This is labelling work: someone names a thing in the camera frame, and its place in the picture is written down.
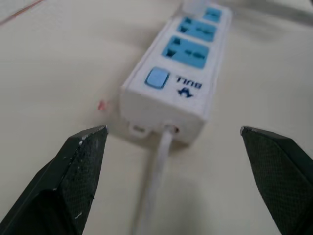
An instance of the white table surface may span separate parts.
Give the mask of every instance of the white table surface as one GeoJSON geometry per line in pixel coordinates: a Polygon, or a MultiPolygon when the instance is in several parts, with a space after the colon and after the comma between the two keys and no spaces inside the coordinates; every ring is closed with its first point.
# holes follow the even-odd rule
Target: white table surface
{"type": "MultiPolygon", "coordinates": [[[[118,94],[179,4],[47,0],[0,27],[0,219],[69,136],[108,124],[84,234],[130,234],[157,137],[130,140],[95,109],[118,94]]],[[[211,122],[192,146],[174,144],[152,235],[279,234],[239,131],[242,125],[275,131],[313,156],[312,41],[311,27],[236,12],[211,122]]]]}

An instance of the power strip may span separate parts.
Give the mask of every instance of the power strip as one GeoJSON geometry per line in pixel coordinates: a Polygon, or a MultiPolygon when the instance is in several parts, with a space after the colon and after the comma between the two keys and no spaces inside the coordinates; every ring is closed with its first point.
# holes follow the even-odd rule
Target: power strip
{"type": "Polygon", "coordinates": [[[203,14],[174,15],[121,88],[120,112],[143,138],[175,126],[175,140],[192,142],[209,119],[231,12],[208,4],[203,14]]]}

